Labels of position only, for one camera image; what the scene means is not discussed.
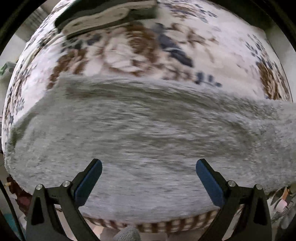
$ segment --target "white floral fabric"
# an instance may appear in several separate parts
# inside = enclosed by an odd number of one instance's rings
[[[264,31],[203,0],[160,0],[157,18],[66,39],[54,21],[61,0],[37,29],[12,75],[3,110],[2,148],[12,125],[51,91],[62,72],[194,82],[257,99],[292,101]]]

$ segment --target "gray fleece blanket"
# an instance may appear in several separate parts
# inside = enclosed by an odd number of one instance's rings
[[[296,107],[194,83],[61,76],[10,131],[6,167],[26,191],[72,180],[93,158],[103,173],[81,212],[159,222],[214,209],[195,173],[266,192],[296,178]]]

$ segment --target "green object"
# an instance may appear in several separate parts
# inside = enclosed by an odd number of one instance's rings
[[[16,63],[13,63],[13,62],[6,62],[5,65],[4,65],[4,66],[1,68],[1,70],[0,70],[0,75],[3,75],[4,72],[5,72],[5,70],[6,70],[7,68],[8,68],[8,69],[12,68],[12,71],[11,71],[11,72],[13,72],[15,66],[16,66]]]

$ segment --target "metal screw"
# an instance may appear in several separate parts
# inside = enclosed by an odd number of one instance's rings
[[[62,185],[63,185],[64,187],[68,187],[70,184],[71,184],[70,181],[64,181]]]
[[[256,184],[256,188],[257,188],[258,190],[261,190],[263,187],[262,187],[260,184]]]
[[[43,185],[42,184],[38,184],[37,186],[36,186],[36,189],[37,190],[40,190],[40,189],[42,189],[43,188]]]
[[[236,183],[235,183],[235,181],[228,181],[228,185],[230,187],[235,187]]]

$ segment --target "blue gripper pad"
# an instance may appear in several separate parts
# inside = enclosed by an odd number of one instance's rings
[[[222,208],[225,204],[224,193],[219,184],[216,182],[213,175],[202,163],[202,160],[196,162],[196,174],[204,185],[207,193],[209,194],[213,204]]]
[[[74,202],[78,207],[81,207],[86,203],[91,191],[94,188],[94,185],[102,174],[102,162],[98,159],[95,161],[95,164],[87,172],[84,179],[81,181],[74,192]]]

